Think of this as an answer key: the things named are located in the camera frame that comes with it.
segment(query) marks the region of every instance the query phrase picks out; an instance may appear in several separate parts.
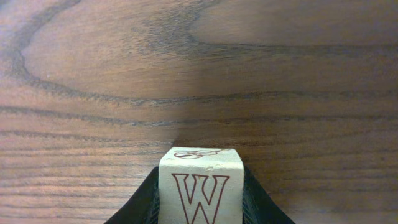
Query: wooden table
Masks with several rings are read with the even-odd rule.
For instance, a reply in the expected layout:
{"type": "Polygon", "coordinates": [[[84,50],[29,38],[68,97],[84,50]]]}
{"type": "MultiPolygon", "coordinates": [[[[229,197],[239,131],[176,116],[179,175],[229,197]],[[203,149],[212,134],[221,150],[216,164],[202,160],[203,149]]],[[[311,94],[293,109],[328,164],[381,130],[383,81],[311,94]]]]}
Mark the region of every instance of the wooden table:
{"type": "Polygon", "coordinates": [[[103,223],[172,144],[297,223],[398,223],[396,1],[0,4],[0,223],[103,223]]]}

